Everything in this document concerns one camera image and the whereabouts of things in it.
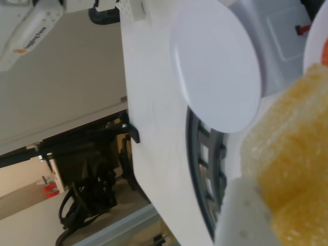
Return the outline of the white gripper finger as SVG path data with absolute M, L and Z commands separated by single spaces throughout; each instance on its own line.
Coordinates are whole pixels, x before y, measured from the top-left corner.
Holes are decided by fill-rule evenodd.
M 281 245 L 258 183 L 239 177 L 228 182 L 215 230 L 214 245 Z

